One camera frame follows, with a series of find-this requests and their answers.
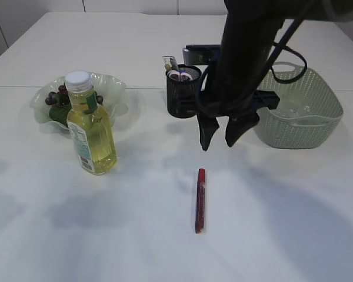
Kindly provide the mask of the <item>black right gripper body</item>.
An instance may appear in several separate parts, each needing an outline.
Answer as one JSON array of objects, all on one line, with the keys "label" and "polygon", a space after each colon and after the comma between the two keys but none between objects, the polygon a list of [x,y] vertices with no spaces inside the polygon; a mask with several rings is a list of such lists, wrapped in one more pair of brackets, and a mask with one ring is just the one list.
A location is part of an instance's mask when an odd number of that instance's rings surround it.
[{"label": "black right gripper body", "polygon": [[226,105],[235,99],[239,99],[239,109],[248,106],[251,85],[260,76],[279,29],[276,17],[226,19],[220,54],[206,65],[208,77],[201,96],[202,104],[211,113],[226,115]]}]

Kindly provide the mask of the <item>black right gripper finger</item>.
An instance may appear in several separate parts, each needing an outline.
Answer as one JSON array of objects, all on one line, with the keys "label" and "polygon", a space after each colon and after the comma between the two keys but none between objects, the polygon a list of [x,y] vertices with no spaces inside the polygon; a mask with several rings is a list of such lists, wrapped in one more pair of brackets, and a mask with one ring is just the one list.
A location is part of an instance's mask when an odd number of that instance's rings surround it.
[{"label": "black right gripper finger", "polygon": [[227,145],[229,147],[233,147],[233,145],[243,134],[256,126],[258,123],[259,116],[257,113],[251,113],[238,118],[230,117],[225,132],[225,140]]},{"label": "black right gripper finger", "polygon": [[215,132],[219,129],[219,124],[215,117],[209,117],[205,114],[198,114],[198,125],[199,125],[199,139],[203,151],[207,151],[212,137]]}]

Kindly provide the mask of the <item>blue black right robot arm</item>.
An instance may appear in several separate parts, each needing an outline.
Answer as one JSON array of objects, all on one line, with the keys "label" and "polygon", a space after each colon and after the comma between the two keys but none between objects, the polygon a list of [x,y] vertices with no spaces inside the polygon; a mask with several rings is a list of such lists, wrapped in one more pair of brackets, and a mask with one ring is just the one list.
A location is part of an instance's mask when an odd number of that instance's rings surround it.
[{"label": "blue black right robot arm", "polygon": [[275,109],[279,97],[259,85],[305,20],[348,22],[353,1],[226,1],[228,14],[219,45],[187,45],[187,65],[204,65],[195,91],[200,144],[208,150],[219,125],[228,117],[228,146],[259,122],[257,110]]}]

